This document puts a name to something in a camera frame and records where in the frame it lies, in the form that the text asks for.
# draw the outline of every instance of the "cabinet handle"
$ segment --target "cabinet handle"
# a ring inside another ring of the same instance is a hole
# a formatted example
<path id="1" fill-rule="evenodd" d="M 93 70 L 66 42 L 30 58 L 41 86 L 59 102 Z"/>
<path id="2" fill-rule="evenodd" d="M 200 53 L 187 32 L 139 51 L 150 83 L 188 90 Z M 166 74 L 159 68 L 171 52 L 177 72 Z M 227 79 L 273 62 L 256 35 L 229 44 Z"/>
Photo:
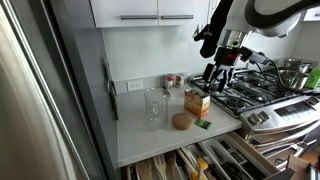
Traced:
<path id="1" fill-rule="evenodd" d="M 158 19 L 157 15 L 122 15 L 121 20 L 130 20 L 130 19 Z"/>
<path id="2" fill-rule="evenodd" d="M 172 16 L 161 16 L 161 19 L 193 19 L 193 15 L 172 15 Z"/>

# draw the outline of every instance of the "white countertop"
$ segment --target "white countertop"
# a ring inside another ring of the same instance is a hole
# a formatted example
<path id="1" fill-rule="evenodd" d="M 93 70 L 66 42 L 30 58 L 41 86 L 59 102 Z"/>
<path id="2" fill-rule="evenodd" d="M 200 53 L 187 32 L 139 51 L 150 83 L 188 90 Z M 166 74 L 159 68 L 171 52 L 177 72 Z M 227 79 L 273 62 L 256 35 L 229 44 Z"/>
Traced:
<path id="1" fill-rule="evenodd" d="M 182 146 L 208 139 L 241 127 L 242 122 L 227 114 L 215 104 L 210 104 L 209 113 L 202 119 L 212 123 L 208 130 L 196 125 L 186 131 L 176 130 L 171 125 L 171 117 L 184 110 L 184 90 L 190 88 L 169 89 L 174 96 L 168 103 L 168 123 L 164 128 L 150 130 L 146 125 L 144 91 L 122 93 L 117 97 L 119 120 L 118 133 L 118 161 L 119 166 L 165 153 Z"/>

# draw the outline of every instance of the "cardboard box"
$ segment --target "cardboard box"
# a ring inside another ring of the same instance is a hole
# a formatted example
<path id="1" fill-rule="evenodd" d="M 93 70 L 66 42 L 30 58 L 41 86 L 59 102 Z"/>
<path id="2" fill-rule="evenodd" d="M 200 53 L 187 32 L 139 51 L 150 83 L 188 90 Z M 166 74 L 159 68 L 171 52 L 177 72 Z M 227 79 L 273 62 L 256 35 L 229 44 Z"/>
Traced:
<path id="1" fill-rule="evenodd" d="M 208 114 L 210 106 L 210 96 L 199 90 L 187 89 L 184 91 L 184 109 L 199 118 Z"/>

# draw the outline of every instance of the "outlet cover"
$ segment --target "outlet cover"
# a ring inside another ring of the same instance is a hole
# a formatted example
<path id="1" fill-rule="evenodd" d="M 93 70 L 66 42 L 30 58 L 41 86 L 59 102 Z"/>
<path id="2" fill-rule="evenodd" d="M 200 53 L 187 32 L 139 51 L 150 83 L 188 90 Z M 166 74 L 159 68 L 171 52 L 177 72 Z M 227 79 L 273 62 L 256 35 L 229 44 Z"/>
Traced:
<path id="1" fill-rule="evenodd" d="M 128 87 L 128 91 L 143 89 L 142 80 L 127 81 L 127 87 Z"/>

